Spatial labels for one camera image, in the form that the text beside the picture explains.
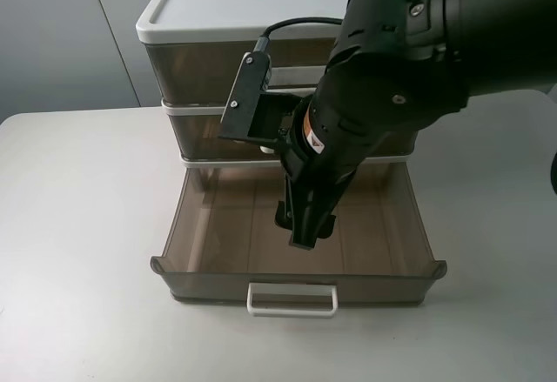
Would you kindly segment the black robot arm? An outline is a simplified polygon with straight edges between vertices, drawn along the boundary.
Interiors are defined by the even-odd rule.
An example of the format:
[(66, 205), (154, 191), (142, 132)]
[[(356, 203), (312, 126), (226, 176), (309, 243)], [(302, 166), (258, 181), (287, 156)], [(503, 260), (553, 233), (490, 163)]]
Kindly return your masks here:
[(324, 76), (294, 111), (282, 158), (294, 246), (328, 235), (359, 165), (471, 97), (556, 80), (556, 0), (348, 0)]

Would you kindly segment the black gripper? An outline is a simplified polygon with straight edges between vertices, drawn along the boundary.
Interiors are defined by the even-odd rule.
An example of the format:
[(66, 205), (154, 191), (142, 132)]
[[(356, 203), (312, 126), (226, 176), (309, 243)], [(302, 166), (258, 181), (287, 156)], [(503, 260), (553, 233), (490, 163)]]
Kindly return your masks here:
[(275, 225), (292, 230), (290, 245), (312, 250), (318, 239), (332, 235), (333, 210), (355, 171), (386, 136), (333, 110), (320, 113), (313, 96), (301, 99), (292, 114), (289, 149), (281, 156), (284, 197), (274, 217)]

